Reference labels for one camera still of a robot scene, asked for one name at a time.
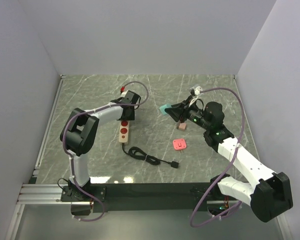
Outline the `beige power strip red sockets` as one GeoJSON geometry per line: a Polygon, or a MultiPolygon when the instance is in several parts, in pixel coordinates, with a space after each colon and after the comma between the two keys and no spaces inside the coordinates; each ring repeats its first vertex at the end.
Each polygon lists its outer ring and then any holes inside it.
{"type": "Polygon", "coordinates": [[[128,120],[123,120],[119,125],[119,137],[118,142],[121,144],[127,144],[129,141],[129,128],[130,122],[128,120]]]}

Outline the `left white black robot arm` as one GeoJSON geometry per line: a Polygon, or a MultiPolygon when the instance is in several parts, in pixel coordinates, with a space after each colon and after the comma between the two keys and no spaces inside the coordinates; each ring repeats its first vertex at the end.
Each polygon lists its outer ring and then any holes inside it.
{"type": "Polygon", "coordinates": [[[135,109],[141,104],[141,96],[131,90],[123,91],[121,96],[108,104],[90,109],[74,109],[60,134],[62,147],[69,158],[69,187],[78,201],[88,197],[97,198],[90,193],[91,178],[88,171],[88,152],[94,145],[98,127],[112,121],[132,121],[135,109]]]}

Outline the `teal plug adapter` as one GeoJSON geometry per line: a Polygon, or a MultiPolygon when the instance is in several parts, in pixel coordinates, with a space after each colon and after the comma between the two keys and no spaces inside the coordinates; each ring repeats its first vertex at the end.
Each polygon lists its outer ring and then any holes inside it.
{"type": "Polygon", "coordinates": [[[164,104],[162,106],[159,107],[159,110],[161,112],[162,115],[167,115],[166,109],[171,108],[172,106],[170,104],[164,104]]]}

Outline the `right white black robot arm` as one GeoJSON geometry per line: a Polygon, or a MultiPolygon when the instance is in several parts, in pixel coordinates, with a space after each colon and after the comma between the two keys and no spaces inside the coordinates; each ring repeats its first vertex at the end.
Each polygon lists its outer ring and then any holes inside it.
{"type": "Polygon", "coordinates": [[[223,172],[212,179],[199,204],[208,194],[216,200],[223,196],[233,197],[250,206],[255,216],[264,223],[293,207],[289,177],[263,165],[239,143],[223,123],[225,114],[220,103],[211,101],[200,109],[190,100],[184,100],[164,111],[177,123],[189,120],[203,128],[207,145],[227,159],[247,180],[238,181],[223,172]]]}

